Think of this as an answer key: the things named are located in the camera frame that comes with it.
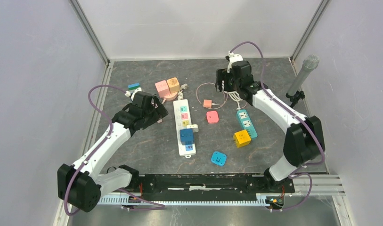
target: white power strip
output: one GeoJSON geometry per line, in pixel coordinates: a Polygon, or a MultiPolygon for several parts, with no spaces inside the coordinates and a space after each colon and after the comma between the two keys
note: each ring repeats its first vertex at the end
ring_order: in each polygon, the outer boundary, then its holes
{"type": "Polygon", "coordinates": [[[178,137],[179,155],[190,158],[192,155],[196,154],[196,145],[183,145],[180,142],[180,130],[186,129],[187,125],[192,124],[188,101],[186,99],[175,100],[173,102],[173,109],[175,112],[176,136],[178,137]]]}

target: small pink charger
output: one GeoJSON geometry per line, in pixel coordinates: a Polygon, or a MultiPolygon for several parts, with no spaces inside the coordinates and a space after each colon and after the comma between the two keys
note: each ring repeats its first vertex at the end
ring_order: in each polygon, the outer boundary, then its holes
{"type": "Polygon", "coordinates": [[[217,111],[209,111],[206,113],[206,119],[209,124],[215,124],[219,122],[219,115],[217,111]]]}

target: teal power strip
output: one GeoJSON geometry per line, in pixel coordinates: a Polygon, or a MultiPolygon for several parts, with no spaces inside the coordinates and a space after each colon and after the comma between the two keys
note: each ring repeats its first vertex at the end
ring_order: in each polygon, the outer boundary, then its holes
{"type": "Polygon", "coordinates": [[[255,140],[258,137],[258,133],[256,132],[253,123],[250,119],[250,116],[248,116],[246,110],[239,110],[237,111],[237,119],[240,123],[240,126],[247,130],[248,135],[250,135],[251,140],[255,140]]]}

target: pink block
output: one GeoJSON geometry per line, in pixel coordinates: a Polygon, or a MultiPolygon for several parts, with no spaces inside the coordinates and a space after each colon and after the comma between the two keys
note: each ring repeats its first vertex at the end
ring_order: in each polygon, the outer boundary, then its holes
{"type": "Polygon", "coordinates": [[[209,124],[215,124],[219,122],[219,115],[217,111],[210,111],[206,113],[206,119],[209,124]]]}
{"type": "Polygon", "coordinates": [[[171,93],[165,80],[155,83],[155,87],[158,91],[159,97],[164,97],[171,93]]]}
{"type": "Polygon", "coordinates": [[[174,92],[174,93],[171,93],[171,94],[169,94],[167,96],[164,96],[164,98],[166,100],[174,100],[174,99],[176,99],[176,97],[178,97],[178,93],[177,92],[174,92]]]}
{"type": "Polygon", "coordinates": [[[211,108],[212,100],[204,100],[204,107],[211,108]]]}

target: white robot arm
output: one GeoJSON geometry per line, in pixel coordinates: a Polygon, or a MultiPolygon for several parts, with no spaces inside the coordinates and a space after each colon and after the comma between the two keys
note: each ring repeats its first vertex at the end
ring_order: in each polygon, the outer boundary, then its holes
{"type": "Polygon", "coordinates": [[[64,200],[65,193],[69,189],[68,203],[89,212],[97,205],[101,196],[118,188],[127,187],[133,173],[137,172],[138,174],[138,171],[126,167],[99,175],[116,150],[129,140],[137,130],[145,129],[168,115],[157,96],[138,90],[138,92],[133,93],[131,99],[132,103],[126,105],[112,118],[111,134],[108,134],[110,131],[108,128],[93,147],[76,160],[72,166],[63,164],[58,169],[59,198],[64,200]],[[70,180],[74,176],[76,177],[72,185],[69,186],[70,180]]]}
{"type": "Polygon", "coordinates": [[[296,119],[299,117],[314,131],[323,150],[324,139],[320,120],[316,117],[308,118],[281,101],[273,92],[260,82],[253,80],[251,65],[241,55],[228,53],[229,61],[226,69],[218,69],[216,73],[216,88],[218,91],[237,91],[240,97],[250,105],[263,111],[286,134],[283,148],[284,155],[264,175],[270,185],[276,185],[287,179],[298,167],[320,155],[320,151],[310,134],[296,119]]]}

